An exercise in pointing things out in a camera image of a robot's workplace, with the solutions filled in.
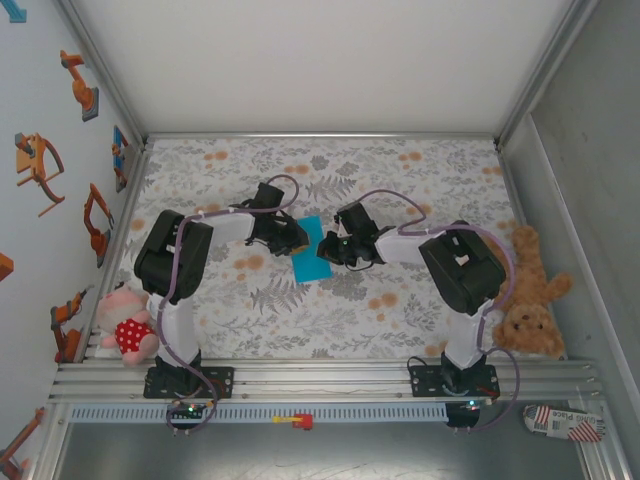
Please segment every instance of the cable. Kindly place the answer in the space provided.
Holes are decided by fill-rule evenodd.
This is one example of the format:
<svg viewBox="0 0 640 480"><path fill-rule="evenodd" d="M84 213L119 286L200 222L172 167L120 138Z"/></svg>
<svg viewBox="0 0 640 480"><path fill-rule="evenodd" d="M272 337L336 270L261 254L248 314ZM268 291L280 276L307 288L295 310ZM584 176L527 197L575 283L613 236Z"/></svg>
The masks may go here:
<svg viewBox="0 0 640 480"><path fill-rule="evenodd" d="M418 210L418 213L420 214L420 218L418 218L417 220L410 220L410 221L405 222L402 225L400 225L398 227L398 235L416 236L416 235L424 235L425 234L424 231L418 231L418 232L405 232L404 231L404 229L406 227L408 227L409 225L415 225L416 223L420 223L423 220L426 220L427 219L427 214L425 213L424 209L420 205L418 205L416 202L414 202L409 197L407 197L406 195L404 195L404 194L402 194L400 192L396 192L394 190L388 190L386 188L376 188L375 190L371 190L370 192L367 192L364 195L362 195L359 199L356 200L356 202L361 202L362 200L364 200L368 196L373 195L375 193L388 193L389 195L394 195L396 197L399 197L399 198L403 199L405 202L409 203L416 210Z"/></svg>
<svg viewBox="0 0 640 480"><path fill-rule="evenodd" d="M231 213L240 211L240 212L244 212L244 213L275 213L275 212L279 212L280 210L284 210L285 208L290 207L293 202L296 201L296 199L298 198L298 194L300 193L300 185L298 185L298 182L296 181L295 178L293 178L290 175L285 175L285 174L281 174L281 175L276 175L274 177L271 177L269 180L267 180L267 184L271 183L272 181L278 179L278 178L286 178L288 180L290 180L291 182L293 182L294 186L295 186L295 193L293 194L293 197L291 198L291 200L289 200L289 202L287 202L284 205L280 205L279 207L274 207L274 208L232 208L232 209L227 209L227 210L219 210L217 212L209 212L209 213L202 213L202 214L196 214L196 215L189 215L188 217L185 217L181 222L180 225L178 226L178 231L176 232L176 240L175 240L175 245L174 245L174 254L173 254L173 265L171 268L171 280L170 280L170 284L169 284L169 292L167 293L167 295L160 301L160 304L158 305L158 318L157 320L157 324L156 324L156 329L158 332L158 338L160 339L160 341L162 342L162 345L164 346L165 350L167 351L167 353L169 354L169 356L171 358L173 358L173 360L175 360L179 365L181 365L183 368L185 368L188 372L192 373L193 375L195 375L196 377L198 377L200 380L202 380L202 382L207 386L207 388L209 389L209 391L211 392L211 396L212 396L212 402L210 405L210 410L209 413L207 414L207 416L202 420L201 423L199 423L198 425L196 425L195 427L189 429L189 430L185 430L185 434L188 435L189 432L195 432L197 430L199 430L200 428L204 427L215 415L216 413L216 409L218 406L218 395L216 394L216 390L215 387L213 386L213 383L199 370L193 368L191 365L189 365L187 362L185 362L184 360L182 360L180 358L180 356L169 346L167 339L164 335L164 330L162 327L162 317L164 314L164 307L167 304L167 302L171 299L171 297L173 297L175 291L176 291L176 284L178 281L178 265L180 263L180 251L182 248L182 236L184 234L184 229L186 227L186 225L193 221L193 220L201 220L203 218L212 218L212 217L218 217L218 216L222 216L222 215L229 215ZM174 408L171 408L169 410L167 410L167 415L166 415L166 422L167 425L173 429L174 433L177 432L177 427L171 422L171 415L180 407L181 401L177 400L177 405L174 405Z"/></svg>
<svg viewBox="0 0 640 480"><path fill-rule="evenodd" d="M476 339L476 345L478 347L478 350L480 350L480 352L482 354L487 355L487 356L492 354L492 353L494 353L494 352L504 352L509 357L511 362L513 363L513 369L515 371L515 376L516 376L516 385L515 385L515 388L513 390L513 396L511 397L511 401L509 402L509 405L507 405L507 408L505 409L504 412L502 412L501 415L499 415L497 418L495 418L491 422L487 423L486 425L483 425L481 427L469 428L469 429L467 429L467 431L468 432L479 432L479 431L486 430L488 428L491 428L491 427L495 426L498 422L500 422L509 413L509 411L511 411L511 409L513 408L513 406L515 405L515 403L516 403L516 401L518 399L518 394L520 392L520 366L518 365L518 361L513 356L513 354L511 352L503 349L503 348L500 348L500 347L493 347L489 351L486 351L486 352L482 348L482 337L484 335L484 327L485 327L485 323L486 323L487 314L489 314L490 312L492 312L494 310L497 310L498 308L502 307L502 305L504 305L505 302L509 299L509 297L513 294L513 289L515 288L515 266L513 264L513 260L511 259L511 255L507 251L507 248L504 246L504 244L498 239L498 237L496 237L493 233L491 233L491 232L489 232L487 230L484 230L483 228L476 227L474 225L458 225L458 224L455 224L455 225L447 225L447 226L443 226L443 227L431 228L431 229L424 230L424 231L405 232L404 229L406 227L408 227L410 225L415 225L417 223L422 222L423 220L426 220L427 214L424 212L422 207L420 207L420 205L418 205L416 202L411 200L406 195L403 195L402 193L395 192L393 190L383 189L383 188L376 189L376 190L371 190L370 192L367 192L364 195L362 195L356 201L360 202L360 201L364 200L365 198L367 198L368 196L373 195L374 193L388 193L390 195L395 195L396 197L402 198L407 203L409 203L414 208L416 208L418 210L418 212L420 213L420 218L419 219L411 220L409 222L406 222L406 223L403 223L402 225L400 225L398 227L398 235L407 236L407 237L417 237L417 236L424 236L424 235L435 235L435 234L438 234L438 233L441 233L441 232L444 232L444 231L467 230L467 231L475 232L475 233L478 233L480 235L484 235L485 237L490 238L491 240L493 240L496 243L496 245L498 245L498 248L500 248L502 250L502 252L504 253L505 258L507 259L508 270L509 270L509 287L507 288L506 293L503 295L502 299L499 302L492 304L489 308L487 308L484 312L482 312L482 316L480 317L480 324L478 326L478 336L477 336L477 339ZM411 360L411 359L419 359L419 357L411 357L411 358L409 358L409 360ZM409 360L407 360L407 369L409 369Z"/></svg>
<svg viewBox="0 0 640 480"><path fill-rule="evenodd" d="M413 356L411 356L411 357L409 357L407 359L407 370L409 370L411 368L411 360L416 360L416 361L422 363L425 367L427 367L427 368L429 367L429 364L427 364L427 362L425 362L422 358L413 355Z"/></svg>
<svg viewBox="0 0 640 480"><path fill-rule="evenodd" d="M373 262L371 262L366 267L361 267L361 268L351 268L346 263L344 264L344 266L347 267L347 270L349 270L350 272L362 272L363 270L369 270L371 267L373 267Z"/></svg>

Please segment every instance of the floral mat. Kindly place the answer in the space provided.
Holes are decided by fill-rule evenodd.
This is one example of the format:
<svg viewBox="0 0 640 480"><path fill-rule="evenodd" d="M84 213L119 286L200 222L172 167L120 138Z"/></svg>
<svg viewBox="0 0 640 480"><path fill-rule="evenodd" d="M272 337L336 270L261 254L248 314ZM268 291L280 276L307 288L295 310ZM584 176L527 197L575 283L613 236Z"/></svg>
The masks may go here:
<svg viewBox="0 0 640 480"><path fill-rule="evenodd" d="M141 290L133 264L158 214L215 211L252 198L258 183L289 173L300 196L296 218L326 227L341 206L374 188L404 193L429 214L425 226L464 219L508 240L515 226L493 143L487 140L229 138L158 140L153 145L118 280ZM293 189L277 186L286 198ZM378 226L417 218L401 199L376 195L365 206ZM290 258L237 241L212 247L194 296L204 357L406 358L439 355L449 311L429 272L376 265L331 266L333 277L296 284ZM491 340L490 326L485 345ZM96 356L114 355L98 350Z"/></svg>

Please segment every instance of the brown teddy bear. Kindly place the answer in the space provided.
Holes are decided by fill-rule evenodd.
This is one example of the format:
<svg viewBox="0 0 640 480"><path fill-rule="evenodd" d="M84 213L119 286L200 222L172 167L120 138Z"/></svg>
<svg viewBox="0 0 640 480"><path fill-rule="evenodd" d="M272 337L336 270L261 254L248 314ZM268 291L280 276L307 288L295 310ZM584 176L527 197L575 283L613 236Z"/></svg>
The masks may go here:
<svg viewBox="0 0 640 480"><path fill-rule="evenodd" d="M573 285L571 276L559 273L547 282L540 258L540 241L533 227L518 227L511 241L516 252L516 284L513 294L501 310L505 317L493 330L496 345L523 353L543 353L559 358L564 352L562 334L547 305L565 295ZM497 245L487 242L507 272L507 280L496 298L499 301L509 286L507 262Z"/></svg>

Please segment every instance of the plush toy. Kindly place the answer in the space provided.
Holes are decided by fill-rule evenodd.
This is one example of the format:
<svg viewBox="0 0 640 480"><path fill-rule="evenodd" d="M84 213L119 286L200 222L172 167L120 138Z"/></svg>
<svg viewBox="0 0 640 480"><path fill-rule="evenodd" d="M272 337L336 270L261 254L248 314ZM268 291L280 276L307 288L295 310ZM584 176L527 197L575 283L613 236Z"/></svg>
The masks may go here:
<svg viewBox="0 0 640 480"><path fill-rule="evenodd" d="M126 366L137 365L158 351L160 342L149 327L151 314L143 300L127 286L107 294L98 302L98 326L109 333L102 339L104 348L120 348Z"/></svg>
<svg viewBox="0 0 640 480"><path fill-rule="evenodd" d="M514 230L511 241L516 252L516 284L513 294L502 306L505 317L493 330L496 345L523 353L543 353L559 358L564 352L562 334L547 305L565 295L573 284L571 276L559 273L547 282L540 258L537 232L529 226ZM493 242L487 242L507 271L507 262ZM509 278L502 284L499 301L507 291Z"/></svg>

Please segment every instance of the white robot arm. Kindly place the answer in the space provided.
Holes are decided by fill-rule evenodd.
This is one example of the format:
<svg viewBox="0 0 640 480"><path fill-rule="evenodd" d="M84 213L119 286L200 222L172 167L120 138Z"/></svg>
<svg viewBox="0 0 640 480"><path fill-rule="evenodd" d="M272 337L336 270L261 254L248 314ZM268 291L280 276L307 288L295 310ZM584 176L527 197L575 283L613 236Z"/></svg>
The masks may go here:
<svg viewBox="0 0 640 480"><path fill-rule="evenodd" d="M365 268L402 262L429 269L451 308L449 341L442 355L444 384L453 394L466 392L486 361L479 347L482 316L506 278L498 259L465 222L435 234L402 235L394 227L379 229L359 202L340 209L335 221L346 235L330 231L318 247L318 256L350 269L359 260L370 262Z"/></svg>
<svg viewBox="0 0 640 480"><path fill-rule="evenodd" d="M280 207L283 196L282 190L260 183L255 198L229 210L189 217L186 221L184 215L172 210L158 216L134 266L136 276L149 293L147 308L152 317L159 319L162 311L162 321L158 322L161 346L156 367L147 375L147 386L153 384L155 391L173 397L191 395L200 385L201 378L194 375L201 371L201 357L193 323L192 295L200 285L212 246L234 240L244 240L247 245L258 241L276 256L294 254L309 246L307 233L280 210L286 206ZM180 225L184 230L177 255Z"/></svg>

